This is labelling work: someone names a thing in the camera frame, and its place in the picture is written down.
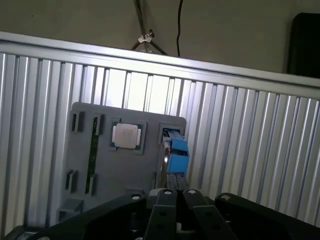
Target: silver ridged wall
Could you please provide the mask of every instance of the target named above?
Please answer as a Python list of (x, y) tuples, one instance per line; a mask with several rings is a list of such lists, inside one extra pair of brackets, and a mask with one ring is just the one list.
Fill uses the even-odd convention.
[(192, 188), (320, 227), (320, 90), (317, 100), (190, 76), (0, 53), (0, 232), (55, 223), (75, 102), (186, 118)]

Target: blue connector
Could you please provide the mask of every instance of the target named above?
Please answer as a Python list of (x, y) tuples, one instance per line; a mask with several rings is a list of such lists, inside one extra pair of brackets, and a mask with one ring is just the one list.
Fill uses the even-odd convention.
[(187, 174), (189, 163), (188, 145), (177, 130), (167, 129), (166, 132), (171, 146), (167, 172)]

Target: corrugated aluminum panel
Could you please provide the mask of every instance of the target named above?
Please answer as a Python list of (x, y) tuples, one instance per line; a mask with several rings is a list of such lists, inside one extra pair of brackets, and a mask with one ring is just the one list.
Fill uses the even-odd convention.
[(186, 118), (192, 188), (212, 198), (234, 193), (320, 226), (319, 80), (1, 32), (0, 39), (29, 41), (0, 43), (1, 234), (55, 223), (75, 102)]

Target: gray fixture plate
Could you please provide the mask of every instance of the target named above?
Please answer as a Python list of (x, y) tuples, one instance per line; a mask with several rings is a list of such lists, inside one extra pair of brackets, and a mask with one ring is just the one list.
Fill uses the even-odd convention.
[[(95, 175), (86, 194), (89, 156), (94, 118), (98, 117), (98, 148)], [(110, 147), (112, 122), (143, 124), (142, 150)], [(184, 135), (186, 120), (182, 117), (142, 112), (116, 107), (75, 103), (69, 116), (67, 157), (61, 199), (61, 212), (73, 216), (74, 209), (65, 208), (70, 200), (82, 200), (80, 212), (94, 208), (127, 192), (149, 192), (155, 184), (159, 167), (159, 137), (166, 126)]]

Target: screw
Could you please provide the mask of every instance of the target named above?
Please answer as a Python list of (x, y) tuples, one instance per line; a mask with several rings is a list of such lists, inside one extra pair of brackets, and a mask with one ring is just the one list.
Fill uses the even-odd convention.
[(189, 190), (188, 194), (196, 194), (197, 192), (195, 190)]
[(229, 201), (231, 199), (231, 197), (229, 197), (228, 195), (223, 195), (221, 198), (226, 201)]
[(133, 200), (138, 200), (138, 199), (140, 199), (140, 196), (139, 195), (134, 195), (134, 196), (132, 196), (132, 199)]

